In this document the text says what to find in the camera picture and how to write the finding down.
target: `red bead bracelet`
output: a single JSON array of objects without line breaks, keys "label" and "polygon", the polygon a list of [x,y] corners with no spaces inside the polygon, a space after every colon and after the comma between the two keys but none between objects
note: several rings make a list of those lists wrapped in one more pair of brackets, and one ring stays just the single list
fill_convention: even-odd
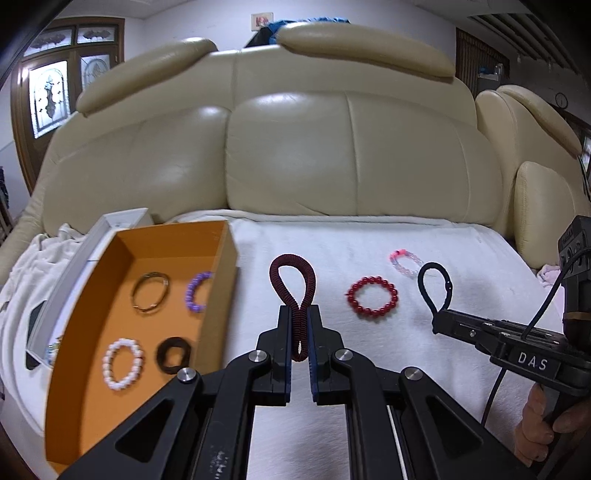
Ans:
[{"label": "red bead bracelet", "polygon": [[[376,285],[381,285],[383,288],[388,290],[390,292],[390,295],[392,296],[392,299],[386,305],[384,305],[382,308],[380,308],[379,310],[372,310],[372,309],[363,308],[359,304],[359,302],[357,300],[355,300],[355,292],[356,291],[358,291],[364,285],[374,284],[374,283]],[[398,302],[398,290],[396,290],[393,283],[389,283],[388,280],[386,280],[385,278],[382,278],[382,277],[363,277],[357,283],[354,283],[353,285],[351,285],[351,288],[345,294],[345,296],[347,297],[347,301],[349,302],[349,304],[351,305],[351,308],[354,311],[356,311],[360,315],[365,315],[366,317],[371,316],[373,318],[382,317],[382,316],[386,315],[390,310],[392,310],[396,306],[396,303]]]}]

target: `gold bangle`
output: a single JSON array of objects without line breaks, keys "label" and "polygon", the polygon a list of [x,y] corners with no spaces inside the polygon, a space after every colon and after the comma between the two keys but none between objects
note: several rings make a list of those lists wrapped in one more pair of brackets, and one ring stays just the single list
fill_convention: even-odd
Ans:
[{"label": "gold bangle", "polygon": [[[163,286],[164,286],[164,292],[162,293],[162,296],[160,297],[160,299],[156,303],[153,303],[149,307],[146,307],[146,308],[143,309],[142,307],[140,307],[139,305],[136,304],[136,302],[135,302],[135,295],[137,294],[137,292],[138,292],[139,288],[141,287],[141,285],[144,282],[146,282],[147,280],[149,280],[150,278],[162,278]],[[160,273],[160,272],[145,273],[145,274],[143,274],[138,279],[138,281],[134,285],[134,289],[131,291],[131,304],[133,305],[133,307],[136,310],[139,310],[139,311],[141,311],[143,313],[151,312],[152,310],[154,310],[155,308],[157,308],[164,301],[164,299],[167,297],[168,290],[169,290],[169,285],[170,285],[170,279],[169,279],[168,275],[166,275],[164,273]]]}]

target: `white pearl bracelet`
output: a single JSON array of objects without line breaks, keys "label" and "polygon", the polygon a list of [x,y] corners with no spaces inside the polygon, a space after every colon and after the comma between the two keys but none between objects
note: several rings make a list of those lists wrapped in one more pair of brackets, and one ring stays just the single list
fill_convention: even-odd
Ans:
[{"label": "white pearl bracelet", "polygon": [[[128,347],[134,354],[134,364],[127,376],[116,382],[113,379],[112,372],[113,357],[117,353],[117,350],[119,350],[122,346]],[[103,377],[107,386],[111,390],[123,390],[134,383],[139,378],[139,373],[142,370],[142,364],[144,363],[143,356],[144,353],[139,347],[138,342],[130,338],[120,338],[116,342],[110,344],[105,356],[103,357]]]}]

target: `blue cloth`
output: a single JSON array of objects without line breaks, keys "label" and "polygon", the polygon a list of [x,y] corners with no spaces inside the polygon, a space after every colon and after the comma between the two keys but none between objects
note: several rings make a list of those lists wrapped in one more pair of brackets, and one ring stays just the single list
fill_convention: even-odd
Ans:
[{"label": "blue cloth", "polygon": [[296,23],[296,22],[336,22],[336,23],[350,23],[349,20],[346,18],[329,18],[329,17],[316,17],[316,18],[305,18],[303,20],[279,20],[277,22],[273,22],[267,25],[269,30],[273,32],[271,38],[269,38],[269,45],[275,45],[277,40],[275,39],[275,34],[277,30],[279,30],[283,25],[287,25],[289,23]]}]

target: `white box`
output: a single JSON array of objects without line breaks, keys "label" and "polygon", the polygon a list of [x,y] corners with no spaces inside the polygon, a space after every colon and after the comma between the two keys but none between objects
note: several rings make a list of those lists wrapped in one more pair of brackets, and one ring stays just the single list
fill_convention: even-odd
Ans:
[{"label": "white box", "polygon": [[116,232],[153,225],[147,208],[107,213],[93,225],[76,251],[39,313],[27,342],[27,353],[42,365],[52,368],[46,358],[48,345],[57,341],[70,319],[74,305]]}]

